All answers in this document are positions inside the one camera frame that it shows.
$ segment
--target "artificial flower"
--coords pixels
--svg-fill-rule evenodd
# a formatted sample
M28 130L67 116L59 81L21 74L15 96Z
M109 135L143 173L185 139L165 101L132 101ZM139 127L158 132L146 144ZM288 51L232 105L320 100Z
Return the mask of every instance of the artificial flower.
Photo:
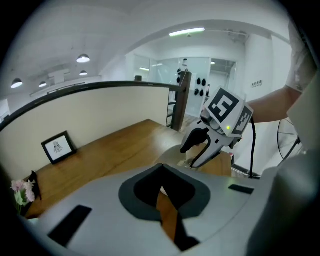
M19 191L19 190L21 190L23 187L24 187L24 181L22 181L22 180L13 180L12 182L11 182L11 188L12 188L12 190L13 191L15 191L15 192L17 192L17 191Z
M33 193L32 189L26 189L25 195L26 195L26 198L29 200L29 202L35 201L35 193Z
M30 180L28 180L27 182L25 182L24 184L23 184L23 187L25 188L25 190L27 190L27 191L32 191L32 188L34 187L34 181L33 182L31 182Z

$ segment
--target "wooden desk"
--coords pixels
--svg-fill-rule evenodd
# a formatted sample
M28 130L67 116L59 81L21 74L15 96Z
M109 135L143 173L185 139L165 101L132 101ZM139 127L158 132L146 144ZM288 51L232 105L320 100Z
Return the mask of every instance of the wooden desk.
M42 200L38 197L33 202L26 217L39 217L90 181L152 165L165 151L180 145L182 139L183 135L179 132L145 120L83 146L66 160L55 165L49 164L37 172ZM195 157L204 146L193 147L189 156ZM231 176L231 158L221 152L201 171ZM174 238L176 226L172 221L176 220L176 209L162 193L159 194L157 208L161 212L163 228Z

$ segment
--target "picture frame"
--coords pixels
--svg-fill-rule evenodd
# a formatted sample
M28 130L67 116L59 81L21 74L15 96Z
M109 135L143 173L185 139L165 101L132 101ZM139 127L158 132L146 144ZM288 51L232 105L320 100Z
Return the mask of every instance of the picture frame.
M77 152L67 131L61 132L45 140L41 145L46 156L53 165Z

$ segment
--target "black railing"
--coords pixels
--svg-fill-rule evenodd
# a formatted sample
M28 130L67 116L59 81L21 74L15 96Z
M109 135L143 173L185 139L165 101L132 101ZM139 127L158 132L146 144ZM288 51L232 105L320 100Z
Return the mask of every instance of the black railing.
M96 83L89 83L89 84L84 84L84 85L77 85L77 86L64 88L62 90L57 90L55 92L47 94L41 98L38 98L38 99L30 102L29 104L23 106L22 108L18 109L17 111L12 113L10 116L6 117L2 123L0 123L0 132L4 128L6 128L9 124L11 124L14 120L21 117L25 113L41 106L42 104L48 103L50 101L56 100L56 99L64 97L64 96L76 94L76 93L81 93L81 92L90 91L90 90L104 89L104 88L115 88L115 87L168 88L170 91L177 92L176 95L180 95L180 97L185 95L184 89L180 86L171 85L171 84L164 84L164 83L154 83L154 82L108 81L108 82L96 82Z

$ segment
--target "fluorescent light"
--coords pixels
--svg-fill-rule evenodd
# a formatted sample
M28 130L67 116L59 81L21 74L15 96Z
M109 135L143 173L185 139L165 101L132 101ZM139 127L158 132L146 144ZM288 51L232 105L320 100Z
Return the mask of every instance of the fluorescent light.
M151 67L154 68L154 67L159 67L159 66L162 66L162 65L163 65L162 63L159 63L159 64L154 64Z
M89 56L86 55L86 54L81 54L81 55L78 57L78 59L76 60L76 62L78 62L78 63L87 63L87 62L89 62L89 61L90 61L90 58L89 58Z
M86 76L88 75L87 71L82 70L79 74L80 76Z
M203 31L205 31L204 27L191 28L191 29L186 29L186 30L181 30L181 31L177 31L177 32L174 32L174 33L170 33L169 36L170 37L175 37L175 36L180 36L180 35L184 35L184 34L203 32Z
M47 83L46 83L46 82L44 82L44 81L43 81L43 82L41 82L41 83L40 83L40 85L39 85L39 87L45 87L45 86L47 86Z
M14 88L17 88L17 87L22 86L22 85L23 85L23 83L22 83L21 79L20 78L16 78L16 79L13 80L11 88L14 89Z

